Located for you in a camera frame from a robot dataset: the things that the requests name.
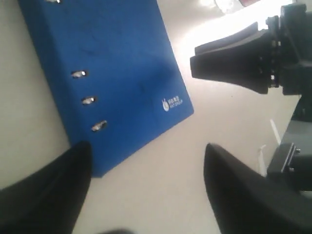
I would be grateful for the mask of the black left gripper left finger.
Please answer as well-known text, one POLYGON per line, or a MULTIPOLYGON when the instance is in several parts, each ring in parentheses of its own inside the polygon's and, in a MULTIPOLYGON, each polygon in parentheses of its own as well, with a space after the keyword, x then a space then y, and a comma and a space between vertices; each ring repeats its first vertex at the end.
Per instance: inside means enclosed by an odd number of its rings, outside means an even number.
POLYGON ((81 141, 35 173, 1 189, 2 234, 70 234, 92 177, 92 148, 81 141))

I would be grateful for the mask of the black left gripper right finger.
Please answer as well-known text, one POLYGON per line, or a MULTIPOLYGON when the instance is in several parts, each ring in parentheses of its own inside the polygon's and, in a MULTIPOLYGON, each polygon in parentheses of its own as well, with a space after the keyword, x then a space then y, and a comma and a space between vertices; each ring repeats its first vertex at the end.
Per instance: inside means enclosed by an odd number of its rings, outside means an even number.
POLYGON ((312 201, 252 170, 223 147, 206 146, 203 177, 223 234, 310 234, 312 201))

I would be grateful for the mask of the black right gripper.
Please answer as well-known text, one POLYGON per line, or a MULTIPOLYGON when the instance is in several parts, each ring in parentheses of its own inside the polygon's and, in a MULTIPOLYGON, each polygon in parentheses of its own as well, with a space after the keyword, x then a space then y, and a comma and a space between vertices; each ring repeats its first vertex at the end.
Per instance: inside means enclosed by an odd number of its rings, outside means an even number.
MULTIPOLYGON (((293 120, 312 120, 312 14, 304 3, 281 7, 266 19, 273 37, 277 85, 283 95, 300 95, 293 120)), ((195 48, 190 58, 192 77, 238 85, 267 94, 270 78, 271 35, 254 22, 241 31, 195 48)))

